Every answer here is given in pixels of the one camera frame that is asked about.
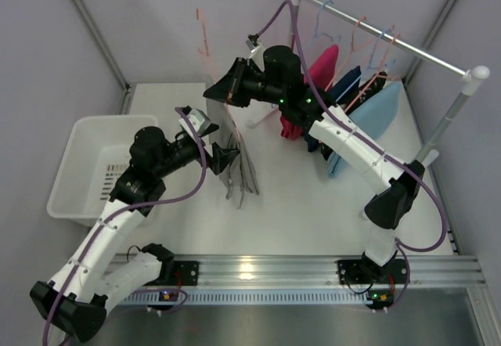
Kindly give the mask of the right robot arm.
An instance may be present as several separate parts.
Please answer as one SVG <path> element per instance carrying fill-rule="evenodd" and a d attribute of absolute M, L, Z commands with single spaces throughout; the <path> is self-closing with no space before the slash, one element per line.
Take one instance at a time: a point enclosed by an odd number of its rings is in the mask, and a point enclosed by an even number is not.
<path fill-rule="evenodd" d="M 328 145 L 368 183 L 374 195 L 364 207 L 370 220 L 362 253 L 366 273 L 386 272 L 397 254 L 397 229 L 413 206 L 424 175 L 417 160 L 403 163 L 383 151 L 328 94 L 312 82 L 302 56 L 285 45 L 263 53 L 264 66 L 238 57 L 229 71 L 204 91 L 204 98 L 234 107 L 276 104 L 282 115 Z"/>

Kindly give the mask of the grey trousers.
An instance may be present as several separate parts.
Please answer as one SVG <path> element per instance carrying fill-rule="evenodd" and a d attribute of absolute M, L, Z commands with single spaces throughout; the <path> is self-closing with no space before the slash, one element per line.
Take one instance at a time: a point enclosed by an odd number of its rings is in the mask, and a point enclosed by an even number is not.
<path fill-rule="evenodd" d="M 254 163 L 227 105 L 207 99 L 206 110 L 210 121 L 219 126 L 209 135 L 209 142 L 216 142 L 223 149 L 239 151 L 218 177 L 226 188 L 225 198 L 240 209 L 246 194 L 260 194 Z"/>

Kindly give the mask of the pink wire hanger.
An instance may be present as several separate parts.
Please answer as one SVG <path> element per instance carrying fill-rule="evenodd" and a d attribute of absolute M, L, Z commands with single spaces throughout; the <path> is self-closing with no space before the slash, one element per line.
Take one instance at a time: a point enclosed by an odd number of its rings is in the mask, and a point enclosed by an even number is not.
<path fill-rule="evenodd" d="M 205 71 L 208 73 L 210 76 L 211 80 L 213 83 L 215 83 L 218 79 L 218 72 L 216 70 L 216 66 L 214 64 L 214 60 L 211 58 L 211 51 L 209 48 L 209 43 L 207 39 L 207 25 L 206 25 L 206 19 L 203 14 L 203 11 L 200 8 L 196 8 L 196 19 L 200 22 L 201 24 L 201 30 L 203 34 L 203 47 L 198 48 L 197 51 L 200 55 L 200 58 L 202 59 L 202 63 L 204 65 Z M 233 127 L 235 128 L 236 131 L 236 138 L 238 142 L 242 141 L 242 135 L 240 134 L 240 131 L 238 127 L 236 126 L 235 120 L 229 110 L 229 107 L 225 104 L 224 105 L 226 114 L 228 115 L 229 119 L 232 122 Z"/>

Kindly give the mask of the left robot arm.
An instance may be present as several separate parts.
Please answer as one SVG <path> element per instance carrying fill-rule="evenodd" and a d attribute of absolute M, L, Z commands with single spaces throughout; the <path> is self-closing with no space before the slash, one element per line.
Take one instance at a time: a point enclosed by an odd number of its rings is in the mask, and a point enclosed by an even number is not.
<path fill-rule="evenodd" d="M 102 214 L 67 263 L 47 282 L 38 281 L 30 292 L 45 320 L 42 344 L 49 342 L 51 327 L 77 338 L 91 340 L 108 315 L 127 297 L 147 283 L 166 282 L 174 255 L 150 243 L 126 265 L 107 274 L 124 240 L 146 219 L 154 207 L 178 203 L 196 194 L 201 185 L 183 196 L 162 200 L 164 178 L 194 161 L 202 174 L 222 173 L 239 155 L 237 148 L 213 143 L 204 149 L 202 137 L 218 130 L 211 122 L 185 121 L 175 141 L 168 141 L 156 126 L 140 129 L 130 147 L 128 168 L 116 181 Z"/>

